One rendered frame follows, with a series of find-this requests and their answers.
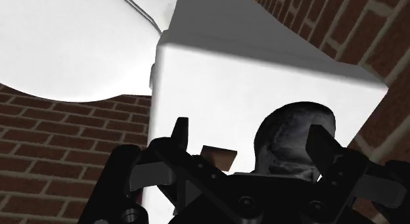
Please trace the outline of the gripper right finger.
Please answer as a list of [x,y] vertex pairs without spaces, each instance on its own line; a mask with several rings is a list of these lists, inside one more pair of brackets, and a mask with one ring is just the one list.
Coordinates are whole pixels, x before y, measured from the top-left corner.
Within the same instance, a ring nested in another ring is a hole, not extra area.
[[410,224],[410,163],[390,160],[383,166],[344,148],[322,126],[312,125],[306,152],[322,178],[306,202],[314,224],[372,224],[352,206],[368,200],[390,224]]

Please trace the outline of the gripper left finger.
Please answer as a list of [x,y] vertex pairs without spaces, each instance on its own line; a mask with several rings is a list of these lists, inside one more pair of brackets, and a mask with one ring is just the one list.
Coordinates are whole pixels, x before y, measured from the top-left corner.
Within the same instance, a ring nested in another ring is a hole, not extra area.
[[188,119],[178,118],[171,137],[156,138],[147,149],[117,146],[78,219],[78,224],[155,224],[137,198],[158,187],[177,213],[159,224],[226,224],[226,216],[208,196],[225,174],[187,151]]

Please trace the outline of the small brown block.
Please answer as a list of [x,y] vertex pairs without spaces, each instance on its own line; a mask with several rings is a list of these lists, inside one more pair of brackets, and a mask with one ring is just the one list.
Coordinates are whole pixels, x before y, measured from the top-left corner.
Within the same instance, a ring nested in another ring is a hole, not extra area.
[[200,155],[211,163],[211,165],[221,171],[228,172],[235,161],[237,151],[204,145]]

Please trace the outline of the dark grey bust figure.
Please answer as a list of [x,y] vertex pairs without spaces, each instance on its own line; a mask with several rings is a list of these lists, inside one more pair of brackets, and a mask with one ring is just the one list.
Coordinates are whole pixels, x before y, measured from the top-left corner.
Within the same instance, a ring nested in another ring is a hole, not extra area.
[[335,135],[334,114],[322,104],[294,102],[268,115],[254,138],[255,167],[252,172],[316,182],[319,170],[306,152],[311,125],[321,125]]

